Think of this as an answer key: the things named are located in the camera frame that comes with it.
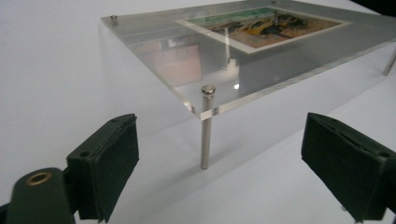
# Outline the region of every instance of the printed picture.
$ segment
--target printed picture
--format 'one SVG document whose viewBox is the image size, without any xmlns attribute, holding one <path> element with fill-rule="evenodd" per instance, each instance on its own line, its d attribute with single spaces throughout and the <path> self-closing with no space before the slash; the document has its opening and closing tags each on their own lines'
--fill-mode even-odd
<svg viewBox="0 0 396 224">
<path fill-rule="evenodd" d="M 178 21 L 199 33 L 253 53 L 346 25 L 276 7 L 262 7 Z"/>
</svg>

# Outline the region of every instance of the white tabletop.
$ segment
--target white tabletop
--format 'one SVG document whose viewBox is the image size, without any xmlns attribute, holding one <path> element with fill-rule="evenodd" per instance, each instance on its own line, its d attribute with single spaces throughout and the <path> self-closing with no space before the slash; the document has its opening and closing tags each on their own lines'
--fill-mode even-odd
<svg viewBox="0 0 396 224">
<path fill-rule="evenodd" d="M 305 117 L 340 119 L 395 149 L 396 69 L 381 73 L 396 45 L 215 117 L 202 171 L 200 121 L 100 17 L 222 2 L 0 2 L 0 204 L 21 176 L 65 168 L 106 121 L 136 113 L 140 162 L 110 223 L 353 223 L 301 160 Z"/>
</svg>

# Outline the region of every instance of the white surface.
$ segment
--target white surface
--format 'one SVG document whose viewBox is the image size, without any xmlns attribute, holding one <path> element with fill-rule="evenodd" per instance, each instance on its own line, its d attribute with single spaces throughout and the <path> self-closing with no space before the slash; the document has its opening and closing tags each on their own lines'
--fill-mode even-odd
<svg viewBox="0 0 396 224">
<path fill-rule="evenodd" d="M 219 2 L 1 1 L 0 204 L 21 176 L 65 168 L 106 121 L 136 113 L 141 160 L 110 223 L 353 223 L 301 160 L 305 116 L 332 116 L 395 149 L 396 69 L 381 71 L 396 45 L 214 117 L 203 172 L 200 121 L 99 18 Z"/>
</svg>

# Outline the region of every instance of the metal standoff leg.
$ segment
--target metal standoff leg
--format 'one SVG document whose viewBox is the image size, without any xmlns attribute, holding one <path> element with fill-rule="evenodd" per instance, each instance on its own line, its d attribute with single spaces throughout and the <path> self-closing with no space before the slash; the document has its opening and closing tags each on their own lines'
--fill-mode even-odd
<svg viewBox="0 0 396 224">
<path fill-rule="evenodd" d="M 203 110 L 208 110 L 212 107 L 213 96 L 215 94 L 215 87 L 203 86 L 201 88 L 204 95 Z M 212 118 L 204 119 L 202 121 L 202 142 L 201 142 L 201 168 L 206 170 L 209 167 L 209 148 L 210 148 L 210 133 L 212 129 Z"/>
<path fill-rule="evenodd" d="M 387 67 L 384 70 L 384 75 L 387 76 L 389 75 L 390 70 L 392 69 L 393 65 L 395 64 L 396 61 L 396 50 L 393 52 L 392 57 L 390 58 Z"/>
</svg>

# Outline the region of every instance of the picture border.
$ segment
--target picture border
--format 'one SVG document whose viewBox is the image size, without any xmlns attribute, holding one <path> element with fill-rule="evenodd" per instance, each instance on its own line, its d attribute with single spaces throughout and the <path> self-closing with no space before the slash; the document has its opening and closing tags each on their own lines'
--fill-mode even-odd
<svg viewBox="0 0 396 224">
<path fill-rule="evenodd" d="M 289 13 L 292 13 L 292 14 L 302 15 L 302 16 L 311 17 L 311 18 L 315 18 L 315 19 L 339 22 L 340 24 L 339 25 L 335 25 L 334 27 L 327 28 L 327 29 L 322 30 L 322 31 L 316 31 L 316 32 L 308 34 L 308 35 L 302 35 L 302 36 L 294 37 L 294 38 L 289 39 L 289 40 L 284 40 L 284 41 L 281 41 L 281 42 L 278 42 L 278 43 L 275 43 L 275 44 L 271 44 L 271 45 L 267 45 L 267 46 L 263 46 L 263 47 L 255 49 L 255 48 L 253 48 L 253 47 L 251 47 L 251 46 L 249 46 L 247 44 L 244 44 L 242 42 L 233 40 L 233 39 L 229 38 L 226 35 L 220 35 L 220 34 L 218 34 L 216 32 L 210 31 L 210 30 L 208 30 L 208 29 L 206 29 L 204 27 L 201 27 L 199 25 L 196 25 L 196 24 L 191 23 L 191 22 L 188 21 L 188 20 L 205 18 L 205 17 L 210 17 L 210 16 L 226 15 L 226 14 L 235 13 L 235 12 L 243 12 L 243 11 L 248 11 L 248 10 L 254 10 L 254 9 L 259 9 L 259 8 L 272 8 L 272 9 L 281 10 L 281 11 L 284 11 L 284 12 L 289 12 Z M 246 9 L 246 10 L 232 11 L 232 12 L 221 13 L 221 14 L 210 15 L 210 16 L 189 18 L 188 20 L 178 20 L 176 22 L 178 22 L 178 23 L 180 23 L 180 24 L 182 24 L 182 25 L 184 25 L 186 27 L 189 27 L 192 30 L 195 30 L 196 32 L 198 32 L 200 34 L 210 36 L 211 38 L 216 39 L 219 42 L 222 42 L 222 43 L 224 43 L 226 45 L 232 46 L 232 47 L 234 47 L 236 49 L 242 50 L 242 51 L 244 51 L 247 54 L 251 54 L 251 53 L 262 51 L 264 49 L 270 49 L 270 48 L 274 48 L 274 47 L 281 46 L 281 45 L 284 45 L 284 44 L 288 44 L 290 42 L 301 40 L 301 39 L 304 39 L 304 38 L 307 38 L 307 37 L 311 37 L 313 35 L 319 35 L 319 34 L 323 34 L 323 33 L 326 33 L 326 32 L 330 32 L 332 30 L 339 29 L 341 27 L 347 26 L 347 25 L 352 23 L 350 21 L 340 21 L 340 20 L 336 20 L 336 19 L 332 19 L 332 18 L 328 18 L 328 17 L 321 17 L 321 16 L 317 16 L 317 15 L 312 15 L 312 14 L 308 14 L 308 13 L 299 12 L 299 11 L 284 9 L 282 7 L 271 7 L 271 6 L 269 6 L 269 7 L 256 7 L 256 8 Z"/>
</svg>

